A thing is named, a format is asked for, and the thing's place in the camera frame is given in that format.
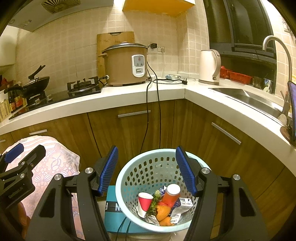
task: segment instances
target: rice cooker control panel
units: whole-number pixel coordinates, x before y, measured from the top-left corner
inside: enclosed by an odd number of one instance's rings
[[[131,57],[133,75],[135,77],[143,77],[145,74],[145,57],[141,54],[136,54]]]

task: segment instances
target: kitchen sink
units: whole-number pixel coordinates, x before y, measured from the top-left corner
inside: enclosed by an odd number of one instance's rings
[[[283,107],[281,107],[280,105],[268,99],[265,99],[261,96],[258,96],[256,94],[253,94],[251,92],[248,92],[242,89],[232,89],[232,88],[210,88],[210,89],[218,91],[225,95],[228,95],[229,97],[232,97],[239,102],[243,102],[243,104],[246,104],[256,109],[257,111],[265,114],[271,119],[277,122],[280,122],[277,118],[280,116],[281,110],[283,109]]]

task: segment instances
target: orange bottle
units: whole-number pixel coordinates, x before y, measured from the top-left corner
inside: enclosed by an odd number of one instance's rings
[[[179,187],[179,185],[170,184],[168,185],[161,201],[172,208],[175,202],[180,197],[180,192],[181,192],[181,188]]]

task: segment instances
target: person's hand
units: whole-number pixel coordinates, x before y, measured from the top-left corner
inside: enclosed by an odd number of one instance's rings
[[[25,207],[21,202],[17,205],[17,212],[19,222],[22,225],[22,238],[25,239],[31,219],[27,216]]]

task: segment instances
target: black wok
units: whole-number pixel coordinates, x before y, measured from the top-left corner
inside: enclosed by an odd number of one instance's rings
[[[32,75],[29,76],[29,79],[34,78],[34,76],[40,72],[44,66],[41,66],[38,68],[38,70],[36,70]],[[49,83],[49,76],[45,76],[45,77],[41,77],[41,78],[36,78],[32,81],[30,81],[29,83],[27,83],[24,86],[19,86],[19,85],[15,85],[9,88],[6,88],[4,90],[4,93],[7,93],[8,91],[13,91],[16,90],[17,94],[19,96],[21,96],[22,98],[30,98],[34,95],[38,95],[40,94],[42,91],[45,90],[45,88],[47,87]]]

